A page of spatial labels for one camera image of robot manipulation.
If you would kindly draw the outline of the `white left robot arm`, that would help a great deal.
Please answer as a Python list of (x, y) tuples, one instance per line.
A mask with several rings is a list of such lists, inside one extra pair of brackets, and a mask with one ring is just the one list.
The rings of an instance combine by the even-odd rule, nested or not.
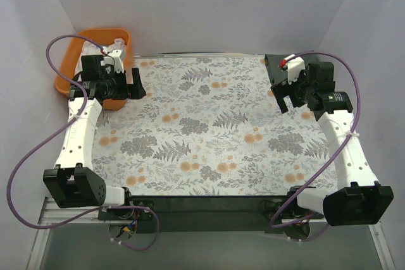
[(54, 168), (43, 174), (45, 186), (60, 208), (113, 207), (120, 219), (134, 214), (135, 205), (126, 198), (129, 191), (108, 186), (92, 166), (92, 144), (103, 103), (141, 99), (146, 94), (137, 68), (132, 69), (132, 83), (127, 82), (123, 57), (121, 50), (81, 57), (80, 79), (73, 81), (68, 93), (71, 124)]

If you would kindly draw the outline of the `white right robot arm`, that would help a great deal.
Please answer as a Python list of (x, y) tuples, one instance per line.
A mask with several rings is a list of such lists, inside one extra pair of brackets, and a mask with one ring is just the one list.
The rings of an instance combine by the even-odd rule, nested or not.
[(293, 190), (275, 213), (285, 209), (294, 218), (308, 211), (321, 214), (330, 226), (377, 224), (393, 201), (390, 186), (380, 184), (365, 158), (359, 135), (358, 119), (345, 92), (335, 91), (334, 65), (330, 62), (306, 64), (302, 58), (282, 61), (280, 66), (265, 62), (271, 91), (282, 113), (287, 112), (285, 97), (294, 107), (306, 105), (327, 139), (337, 174), (337, 191), (328, 193), (310, 187), (314, 179)]

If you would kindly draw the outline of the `white t shirt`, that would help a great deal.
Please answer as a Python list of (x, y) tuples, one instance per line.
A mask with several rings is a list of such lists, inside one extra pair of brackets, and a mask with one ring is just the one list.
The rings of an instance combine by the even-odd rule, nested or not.
[[(121, 60), (123, 61), (124, 68), (127, 70), (131, 68), (134, 64), (134, 59), (130, 57), (130, 53), (127, 51), (127, 45), (126, 42), (122, 38), (116, 38), (114, 40), (114, 43), (108, 45), (108, 46), (103, 46), (103, 51), (105, 53), (112, 53), (114, 50), (120, 50), (121, 51)], [(75, 67), (75, 72), (74, 75), (77, 75), (79, 72), (82, 71), (82, 64), (81, 64), (81, 57), (85, 55), (100, 55), (102, 54), (100, 48), (96, 47), (94, 44), (91, 44), (90, 42), (85, 41), (81, 53), (79, 56), (79, 59), (77, 61), (76, 67)]]

